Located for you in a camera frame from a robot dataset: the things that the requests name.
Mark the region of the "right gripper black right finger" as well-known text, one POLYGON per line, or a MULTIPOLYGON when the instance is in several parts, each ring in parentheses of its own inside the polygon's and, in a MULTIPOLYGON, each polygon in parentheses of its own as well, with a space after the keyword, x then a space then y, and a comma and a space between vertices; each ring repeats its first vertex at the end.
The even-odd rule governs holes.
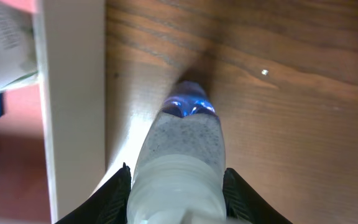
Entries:
POLYGON ((252 224, 291 224, 232 168, 224 172, 223 195, 229 218, 252 224))

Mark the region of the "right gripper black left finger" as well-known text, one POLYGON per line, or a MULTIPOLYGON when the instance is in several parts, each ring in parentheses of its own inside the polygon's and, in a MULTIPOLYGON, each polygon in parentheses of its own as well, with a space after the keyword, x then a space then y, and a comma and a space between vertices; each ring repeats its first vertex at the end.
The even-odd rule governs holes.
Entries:
POLYGON ((131 171, 126 164, 87 201, 56 224, 126 224, 131 171))

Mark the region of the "clear spray bottle dark base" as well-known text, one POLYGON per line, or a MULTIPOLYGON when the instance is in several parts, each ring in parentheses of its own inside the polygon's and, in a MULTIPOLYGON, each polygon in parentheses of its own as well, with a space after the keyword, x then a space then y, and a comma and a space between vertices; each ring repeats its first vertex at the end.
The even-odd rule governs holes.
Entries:
POLYGON ((140 150, 128 223, 181 223, 197 214, 226 219, 221 123, 203 88, 184 81, 163 102, 140 150))

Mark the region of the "green white soap bar pack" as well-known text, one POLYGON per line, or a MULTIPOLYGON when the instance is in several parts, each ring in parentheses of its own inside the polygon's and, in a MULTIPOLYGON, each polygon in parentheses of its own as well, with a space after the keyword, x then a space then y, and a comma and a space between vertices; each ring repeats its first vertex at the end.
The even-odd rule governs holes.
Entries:
POLYGON ((30 85, 37 74, 32 14, 0 2, 0 92, 30 85))

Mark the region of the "white box pink interior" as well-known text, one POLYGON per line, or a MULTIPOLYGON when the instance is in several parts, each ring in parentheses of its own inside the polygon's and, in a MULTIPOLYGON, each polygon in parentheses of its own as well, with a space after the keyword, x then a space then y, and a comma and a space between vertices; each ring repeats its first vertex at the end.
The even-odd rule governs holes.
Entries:
POLYGON ((105 2, 0 2, 32 14, 33 83, 40 85, 50 216, 56 222, 79 207, 105 173, 105 2))

